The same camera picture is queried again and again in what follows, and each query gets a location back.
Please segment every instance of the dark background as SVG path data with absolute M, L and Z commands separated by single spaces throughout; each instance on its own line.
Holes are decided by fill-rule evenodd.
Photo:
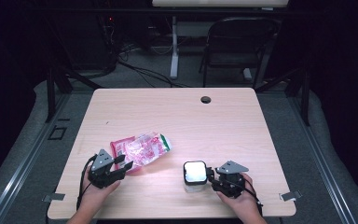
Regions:
M 84 6 L 90 3 L 87 0 L 80 2 Z M 150 1 L 133 3 L 139 3 L 138 7 L 150 5 Z M 74 32 L 98 30 L 98 21 L 67 21 L 72 26 L 72 31 L 68 32 L 55 26 L 54 21 L 46 23 L 21 10 L 34 4 L 33 1 L 0 1 L 0 165 L 28 119 L 35 100 L 33 88 L 46 79 L 51 56 L 70 68 L 77 63 L 76 66 L 105 69 L 115 61 L 112 46 L 109 47 L 103 33 L 76 40 Z M 38 4 L 52 3 L 43 1 Z M 358 185 L 358 1 L 296 0 L 290 2 L 289 9 L 326 11 L 326 16 L 321 21 L 283 21 L 266 77 L 281 76 L 302 64 L 307 52 L 316 52 L 310 68 L 311 89 L 321 99 L 337 154 Z M 128 22 L 132 26 L 123 28 L 123 32 L 132 34 L 135 41 L 147 48 L 147 41 L 137 35 L 139 32 L 133 32 L 145 28 L 145 24 Z M 66 44 L 58 42 L 55 35 L 66 36 Z M 66 50 L 76 49 L 76 45 L 71 46 L 76 41 L 104 57 L 88 58 L 77 54 L 78 58 L 70 58 Z

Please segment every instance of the office chair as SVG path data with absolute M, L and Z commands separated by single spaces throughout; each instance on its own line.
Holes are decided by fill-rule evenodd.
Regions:
M 267 43 L 278 33 L 279 23 L 267 18 L 225 18 L 209 29 L 199 73 L 203 66 L 203 87 L 208 67 L 256 68 L 255 88 Z

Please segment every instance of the black chair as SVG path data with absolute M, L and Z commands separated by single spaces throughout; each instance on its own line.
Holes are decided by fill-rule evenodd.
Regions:
M 202 57 L 203 87 L 208 67 L 256 68 L 255 88 L 267 43 L 278 33 L 279 23 L 267 18 L 225 18 L 214 23 L 208 33 Z

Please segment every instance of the gray floor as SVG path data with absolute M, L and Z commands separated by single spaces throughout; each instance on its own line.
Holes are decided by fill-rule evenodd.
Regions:
M 200 49 L 183 47 L 180 53 L 179 78 L 174 82 L 189 87 L 201 87 L 202 77 L 198 73 Z M 133 66 L 147 68 L 166 77 L 170 73 L 171 53 L 157 54 L 135 50 L 127 56 L 127 63 Z M 168 84 L 146 78 L 155 87 L 170 87 Z M 118 65 L 112 74 L 94 78 L 93 81 L 107 88 L 151 88 L 140 75 L 121 65 Z M 82 83 L 76 80 L 72 80 L 72 83 L 76 90 L 70 95 L 59 94 L 59 111 L 51 123 L 44 122 L 47 117 L 46 83 L 35 88 L 37 99 L 34 110 L 0 169 L 0 223 L 46 221 L 48 203 L 43 203 L 42 198 L 53 192 L 58 184 L 92 95 L 92 91 Z M 217 84 L 249 86 L 243 84 L 242 74 L 235 70 L 225 72 L 224 76 L 214 73 L 208 83 L 208 87 L 216 87 Z M 282 221 L 358 223 L 358 188 L 329 141 L 329 131 L 318 98 L 314 94 L 310 97 L 310 127 L 305 127 L 298 118 L 298 100 L 286 98 L 282 93 L 283 87 L 284 83 L 269 92 L 257 95 L 289 188 L 300 190 L 304 195 L 296 202 L 296 214 L 284 217 Z M 66 128 L 62 140 L 48 140 L 54 126 Z M 319 159 L 315 158 L 316 147 L 322 152 L 327 164 L 325 167 L 321 168 Z M 34 162 L 25 162 L 24 158 L 29 155 L 32 155 Z M 19 170 L 24 166 L 30 168 L 30 171 Z M 326 167 L 334 177 L 333 184 L 331 179 L 326 178 Z M 13 176 L 24 180 L 16 188 L 11 182 Z M 5 194 L 7 190 L 12 194 L 11 197 Z M 342 215 L 342 206 L 350 212 Z M 267 221 L 280 223 L 276 217 L 268 217 Z M 64 220 L 50 220 L 49 223 L 64 223 Z

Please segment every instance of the human hand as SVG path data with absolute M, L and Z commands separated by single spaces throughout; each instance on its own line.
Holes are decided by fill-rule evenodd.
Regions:
M 255 190 L 251 186 L 253 185 L 252 178 L 246 173 L 241 173 L 241 175 L 247 180 L 245 181 L 245 187 L 252 193 L 255 193 Z M 222 200 L 223 203 L 226 203 L 243 223 L 267 223 L 258 212 L 255 198 L 248 192 L 244 191 L 242 195 L 235 199 L 228 198 L 220 191 L 217 191 L 216 193 L 220 200 Z
M 120 180 L 118 180 L 106 188 L 99 189 L 90 183 L 89 171 L 90 167 L 87 168 L 83 179 L 81 204 L 68 223 L 90 223 L 92 218 L 102 207 L 107 196 L 115 191 L 121 183 Z

